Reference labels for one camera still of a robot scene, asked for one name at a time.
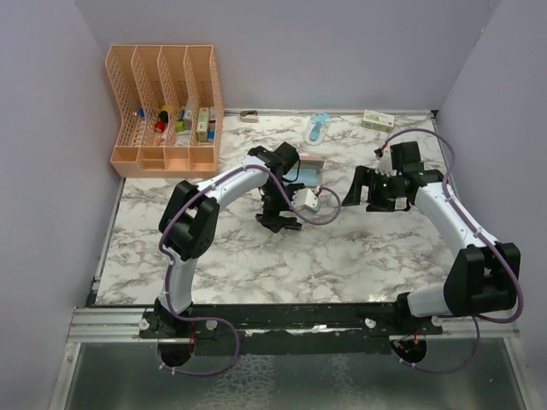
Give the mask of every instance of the white marble tabletop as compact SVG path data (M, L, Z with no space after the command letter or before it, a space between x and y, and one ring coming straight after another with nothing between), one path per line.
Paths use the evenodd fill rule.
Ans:
M245 124L227 116L221 169L240 162L257 145L275 149L287 141L299 152L326 158L324 185L344 198L357 165L375 167L373 150L387 137L361 127L361 116L333 116L325 141L307 145L308 116L261 116ZM396 115L395 132L432 130L429 113ZM444 172L438 141L425 133L401 141L420 144L426 168ZM178 180L128 179L97 293L97 305L151 304L162 288L166 259L157 249L158 222ZM197 264L192 288L196 303L313 303L393 301L404 291L441 284L453 258L432 223L412 208L392 214L343 208L330 225L303 223L301 231L272 233L255 221L262 204L256 190L223 212L215 242ZM320 214L334 200L321 195Z

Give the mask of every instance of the gray wall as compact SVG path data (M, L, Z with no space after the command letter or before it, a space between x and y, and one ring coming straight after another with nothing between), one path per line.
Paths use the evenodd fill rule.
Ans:
M503 0L442 107L463 203L522 252L526 355L547 403L547 2Z
M118 177L103 53L72 0L0 14L0 407L47 408Z
M214 44L229 108L440 108L499 0L74 0L101 50Z

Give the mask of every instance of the cable tie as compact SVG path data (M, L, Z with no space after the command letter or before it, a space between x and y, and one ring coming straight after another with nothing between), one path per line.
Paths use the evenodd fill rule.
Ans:
M479 235L482 233L482 226L479 226L477 228L477 231L473 234L474 237L479 237Z

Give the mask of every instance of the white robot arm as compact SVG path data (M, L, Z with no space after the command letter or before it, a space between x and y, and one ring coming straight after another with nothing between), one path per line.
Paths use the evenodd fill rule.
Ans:
M160 221L160 231L164 233L161 249L163 252L167 249L172 256L169 262L172 266L156 303L177 314L191 305L191 284L197 260L213 242L218 214L246 192L262 188L263 213L256 219L263 226L273 232L282 228L300 230L301 224L296 217L279 216L280 212L289 210L283 195L291 200L297 190L304 188L303 184L284 186L281 182L283 175L298 161L296 149L288 143L281 144L275 151L259 146L251 149L236 167L221 175L199 184L188 181L177 184ZM192 198L196 203L177 219L176 215L185 204L190 204Z
M202 190L206 186L214 184L215 181L218 181L224 176L232 173L233 170L246 167L250 164L262 166L266 165L264 161L260 160L256 156L247 155L236 167L229 169L217 177L197 184L197 189ZM262 187L267 181L268 174L258 169L250 169L245 173L236 173L224 182L218 184L215 189L208 194L208 198L216 200L219 207L218 211L221 212L229 204L243 196L243 194L249 192L250 190ZM174 254L174 265L172 270L173 273L169 278L171 283L168 285L168 288L171 292L171 302L175 312L181 313L191 305L191 284L194 278L194 272L196 271L198 258L189 258L183 261L180 259L180 255L174 250L170 249L169 251ZM165 308L168 307L165 296L165 287L158 299Z
M381 150L375 151L376 154L381 154ZM391 164L396 175L357 167L343 205L358 205L362 186L368 187L368 212L394 212L396 200L406 198L407 207L398 210L407 211L414 204L435 225L455 257L444 284L397 297L396 316L401 327L411 329L420 318L431 316L467 316L511 309L516 303L517 290L491 246L495 246L516 278L521 263L518 248L512 243L499 243L484 230L449 185L448 197L445 195L444 175L439 170L424 169L418 143L392 145ZM470 224L480 235L474 234Z

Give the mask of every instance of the black cable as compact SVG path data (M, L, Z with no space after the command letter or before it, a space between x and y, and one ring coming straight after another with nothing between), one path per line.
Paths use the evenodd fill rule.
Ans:
M287 184L292 184L293 182L298 181L298 177L300 176L300 164L301 163L302 162L300 160L298 160L298 168L297 168L297 177L296 178L294 178L292 181L289 181L288 179L285 179L285 178L281 178L281 180L283 182L286 182Z

